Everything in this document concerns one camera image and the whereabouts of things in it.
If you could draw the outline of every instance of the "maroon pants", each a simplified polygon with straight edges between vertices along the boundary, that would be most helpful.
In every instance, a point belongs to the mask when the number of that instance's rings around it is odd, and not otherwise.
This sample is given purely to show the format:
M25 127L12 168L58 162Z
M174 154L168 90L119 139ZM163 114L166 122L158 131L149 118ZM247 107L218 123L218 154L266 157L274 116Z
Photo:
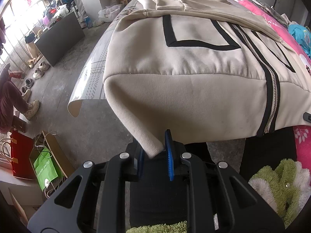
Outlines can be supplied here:
M3 84L0 95L0 132L6 134L12 127L13 106L21 113L25 113L28 106L21 91L11 81Z

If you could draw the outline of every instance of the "pink blanket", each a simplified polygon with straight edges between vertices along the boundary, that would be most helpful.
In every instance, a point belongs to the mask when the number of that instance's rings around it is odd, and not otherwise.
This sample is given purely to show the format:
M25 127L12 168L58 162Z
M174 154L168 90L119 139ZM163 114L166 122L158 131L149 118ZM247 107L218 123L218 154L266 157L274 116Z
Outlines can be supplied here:
M284 28L273 17L262 11L248 0L234 0L245 8L249 9L256 15L260 15L268 22L268 24L279 34L279 36L289 44L299 55L301 60L306 66L306 69L310 73L311 71L311 59L302 50L300 45L296 42L292 35L290 35L286 28ZM294 126L297 160L302 163L303 168L311 169L311 127L306 125Z

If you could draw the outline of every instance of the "patterned table cover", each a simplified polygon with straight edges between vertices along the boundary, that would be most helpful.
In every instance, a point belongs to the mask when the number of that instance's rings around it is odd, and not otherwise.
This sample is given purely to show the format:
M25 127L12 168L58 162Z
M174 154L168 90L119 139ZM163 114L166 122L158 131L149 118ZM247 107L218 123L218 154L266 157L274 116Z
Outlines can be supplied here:
M69 113L73 117L77 117L79 115L83 100L106 99L103 75L105 70L107 49L112 33L118 21L122 17L128 15L132 11L140 9L143 9L142 5L137 0L131 0L128 5L126 5L125 8L119 13L119 15L112 21L110 26L104 32L95 48L91 52L91 55L82 68L67 106Z

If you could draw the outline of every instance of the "beige jacket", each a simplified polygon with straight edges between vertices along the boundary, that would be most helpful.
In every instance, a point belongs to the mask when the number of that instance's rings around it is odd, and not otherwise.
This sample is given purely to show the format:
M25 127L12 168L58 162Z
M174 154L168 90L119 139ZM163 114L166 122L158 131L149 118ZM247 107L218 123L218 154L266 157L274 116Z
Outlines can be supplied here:
M266 21L225 0L138 0L115 28L104 73L117 117L150 157L184 144L309 123L311 78Z

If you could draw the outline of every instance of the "metal zipper teeth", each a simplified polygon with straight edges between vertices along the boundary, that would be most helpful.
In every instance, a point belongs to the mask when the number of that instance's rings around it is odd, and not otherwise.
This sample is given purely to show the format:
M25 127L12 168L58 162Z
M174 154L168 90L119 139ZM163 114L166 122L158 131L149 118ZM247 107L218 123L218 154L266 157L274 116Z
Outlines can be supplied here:
M269 66L266 65L265 62L263 62L260 57L258 56L258 54L256 53L256 51L254 50L254 48L251 46L251 44L249 43L248 39L246 38L246 36L244 35L243 32L240 31L240 29L238 27L236 27L234 25L234 27L240 32L240 34L242 35L245 43L247 44L248 48L250 49L250 51L253 53L253 55L257 58L257 60L259 60L266 68L268 68L270 74L271 74L271 78L272 78L272 82L273 82L273 100L272 100L272 108L271 108L271 112L270 112L270 116L268 118L267 124L265 126L265 133L269 132L269 124L272 120L272 118L274 117L275 111L276 111L276 106L277 106L277 88L276 88L276 77L274 72L271 70L271 68Z

